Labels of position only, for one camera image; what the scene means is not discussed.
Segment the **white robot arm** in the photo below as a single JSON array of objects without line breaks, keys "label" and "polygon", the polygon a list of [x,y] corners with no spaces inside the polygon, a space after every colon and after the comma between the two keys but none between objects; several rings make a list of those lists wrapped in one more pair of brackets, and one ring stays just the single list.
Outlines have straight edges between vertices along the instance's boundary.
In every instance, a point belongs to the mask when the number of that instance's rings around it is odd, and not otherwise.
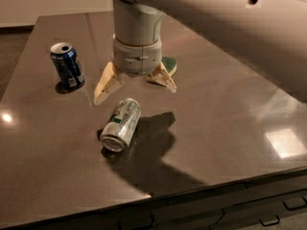
[{"label": "white robot arm", "polygon": [[161,10],[301,102],[307,0],[126,0]]}]

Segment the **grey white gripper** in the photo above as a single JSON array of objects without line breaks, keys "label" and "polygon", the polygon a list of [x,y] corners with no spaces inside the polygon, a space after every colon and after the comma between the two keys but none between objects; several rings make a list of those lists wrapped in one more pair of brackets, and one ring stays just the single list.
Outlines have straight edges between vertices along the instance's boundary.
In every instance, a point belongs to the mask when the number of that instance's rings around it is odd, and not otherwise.
[{"label": "grey white gripper", "polygon": [[154,44],[145,46],[130,46],[115,39],[113,41],[113,63],[109,62],[106,65],[96,85],[94,104],[101,104],[109,95],[123,86],[122,72],[127,75],[148,75],[147,82],[159,84],[172,93],[176,93],[177,86],[174,80],[164,64],[160,62],[162,60],[161,48],[160,39]]}]

